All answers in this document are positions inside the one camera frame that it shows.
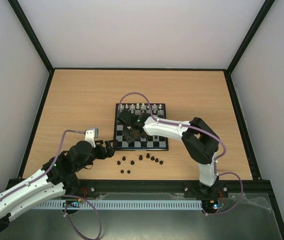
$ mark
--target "wooden table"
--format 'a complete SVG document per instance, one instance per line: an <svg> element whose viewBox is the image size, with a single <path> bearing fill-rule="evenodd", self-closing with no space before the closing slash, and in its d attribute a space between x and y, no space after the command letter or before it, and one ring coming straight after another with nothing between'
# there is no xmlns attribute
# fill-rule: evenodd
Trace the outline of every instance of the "wooden table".
<svg viewBox="0 0 284 240"><path fill-rule="evenodd" d="M165 103L168 119L202 118L227 147L226 155L218 162L218 172L231 171L243 180L252 180L224 73L170 70L55 70L23 177L29 177L56 154L66 129L85 131L97 127L99 140L112 140L116 103L129 92L143 93L151 103ZM125 102L144 100L131 95ZM67 133L62 149L69 150L83 139L84 135ZM199 179L198 163L191 159L183 143L169 139L169 151L150 153L164 164L145 158L145 151L117 151L112 158L95 160L92 169L83 169L77 176L100 180ZM236 178L226 175L221 179Z"/></svg>

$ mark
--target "perforated metal strip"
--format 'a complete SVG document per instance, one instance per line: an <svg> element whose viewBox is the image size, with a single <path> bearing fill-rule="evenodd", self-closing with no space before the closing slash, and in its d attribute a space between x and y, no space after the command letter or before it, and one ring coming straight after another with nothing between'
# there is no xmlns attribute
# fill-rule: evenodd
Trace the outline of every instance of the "perforated metal strip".
<svg viewBox="0 0 284 240"><path fill-rule="evenodd" d="M97 210L202 210L197 200L90 200ZM60 210L66 206L66 200L49 200L33 209ZM70 208L91 210L85 203L73 203Z"/></svg>

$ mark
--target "gray wall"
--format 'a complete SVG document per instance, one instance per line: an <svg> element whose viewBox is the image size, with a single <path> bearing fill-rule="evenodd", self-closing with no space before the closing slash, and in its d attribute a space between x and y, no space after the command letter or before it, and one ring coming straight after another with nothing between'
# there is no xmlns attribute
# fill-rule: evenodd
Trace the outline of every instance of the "gray wall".
<svg viewBox="0 0 284 240"><path fill-rule="evenodd" d="M264 0L19 0L54 67L227 68Z"/></svg>
<svg viewBox="0 0 284 240"><path fill-rule="evenodd" d="M48 75L8 1L0 0L0 192L17 177Z"/></svg>
<svg viewBox="0 0 284 240"><path fill-rule="evenodd" d="M234 73L262 177L284 220L284 0L275 1Z"/></svg>

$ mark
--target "white panel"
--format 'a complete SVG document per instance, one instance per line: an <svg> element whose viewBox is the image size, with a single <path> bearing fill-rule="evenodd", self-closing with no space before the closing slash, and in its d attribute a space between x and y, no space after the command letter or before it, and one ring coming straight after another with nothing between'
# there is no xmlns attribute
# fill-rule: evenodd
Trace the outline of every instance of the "white panel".
<svg viewBox="0 0 284 240"><path fill-rule="evenodd" d="M0 0L0 192L17 177L47 78L10 4Z"/></svg>
<svg viewBox="0 0 284 240"><path fill-rule="evenodd" d="M284 220L284 1L275 1L233 73L263 178Z"/></svg>
<svg viewBox="0 0 284 240"><path fill-rule="evenodd" d="M20 0L54 67L227 68L264 0Z"/></svg>

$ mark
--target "chessboard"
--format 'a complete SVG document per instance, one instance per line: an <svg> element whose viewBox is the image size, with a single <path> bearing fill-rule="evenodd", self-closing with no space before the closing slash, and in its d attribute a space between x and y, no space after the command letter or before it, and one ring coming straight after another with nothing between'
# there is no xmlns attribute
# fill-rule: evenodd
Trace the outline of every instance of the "chessboard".
<svg viewBox="0 0 284 240"><path fill-rule="evenodd" d="M151 103L151 111L153 115L159 118L166 119L166 105L164 103ZM128 110L135 115L141 115L142 113L150 113L150 109L147 103L124 103L121 105L121 110ZM134 141L128 143L123 137L123 125L117 120L119 113L119 104L115 105L115 121L114 121L114 139L117 140L117 151L168 151L169 141L163 136L147 136L141 138L140 141Z"/></svg>

